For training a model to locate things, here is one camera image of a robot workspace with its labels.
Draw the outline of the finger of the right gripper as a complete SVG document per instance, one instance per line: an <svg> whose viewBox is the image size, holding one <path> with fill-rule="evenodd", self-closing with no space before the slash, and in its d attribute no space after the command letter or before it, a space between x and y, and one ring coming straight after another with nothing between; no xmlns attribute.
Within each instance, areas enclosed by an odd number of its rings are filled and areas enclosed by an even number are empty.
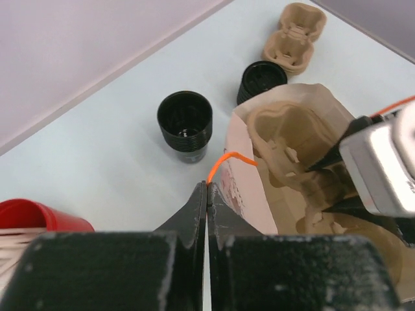
<svg viewBox="0 0 415 311"><path fill-rule="evenodd" d="M346 131L342 134L340 139L328 150L323 158L318 160L315 164L311 165L306 171L312 172L316 170L323 169L332 165L334 163L338 163L342 161L342 157L340 155L340 143L347 137L371 126L373 124L373 120L371 117L362 116L358 119L352 120Z"/></svg>
<svg viewBox="0 0 415 311"><path fill-rule="evenodd" d="M408 248L414 248L414 218L393 218L369 213L359 197L350 197L334 204L325 213L340 213L354 216L383 227L396 235Z"/></svg>

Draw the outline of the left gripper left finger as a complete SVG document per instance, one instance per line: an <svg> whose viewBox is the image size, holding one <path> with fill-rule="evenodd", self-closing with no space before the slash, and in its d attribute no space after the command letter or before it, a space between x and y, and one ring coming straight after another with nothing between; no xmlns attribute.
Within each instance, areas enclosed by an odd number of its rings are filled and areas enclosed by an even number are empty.
<svg viewBox="0 0 415 311"><path fill-rule="evenodd" d="M151 232L46 233L25 250L2 310L201 310L207 185Z"/></svg>

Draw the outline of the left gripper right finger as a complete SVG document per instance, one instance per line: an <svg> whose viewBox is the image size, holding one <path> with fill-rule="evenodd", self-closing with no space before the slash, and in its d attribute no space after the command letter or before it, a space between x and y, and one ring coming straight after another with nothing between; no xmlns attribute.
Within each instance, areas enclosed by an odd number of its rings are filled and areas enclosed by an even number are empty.
<svg viewBox="0 0 415 311"><path fill-rule="evenodd" d="M207 188L214 310L401 310L380 254L357 235L265 235Z"/></svg>

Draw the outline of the translucent bag with orange handles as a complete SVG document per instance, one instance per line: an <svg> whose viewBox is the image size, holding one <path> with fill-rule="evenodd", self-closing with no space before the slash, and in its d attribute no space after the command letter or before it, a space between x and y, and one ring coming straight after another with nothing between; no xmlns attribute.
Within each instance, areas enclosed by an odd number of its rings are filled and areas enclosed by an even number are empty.
<svg viewBox="0 0 415 311"><path fill-rule="evenodd" d="M414 250L391 232L354 216L329 213L356 195L342 163L310 171L346 131L353 115L321 84L285 84L231 113L220 189L228 205L265 234L359 234L379 250L400 299L414 300Z"/></svg>

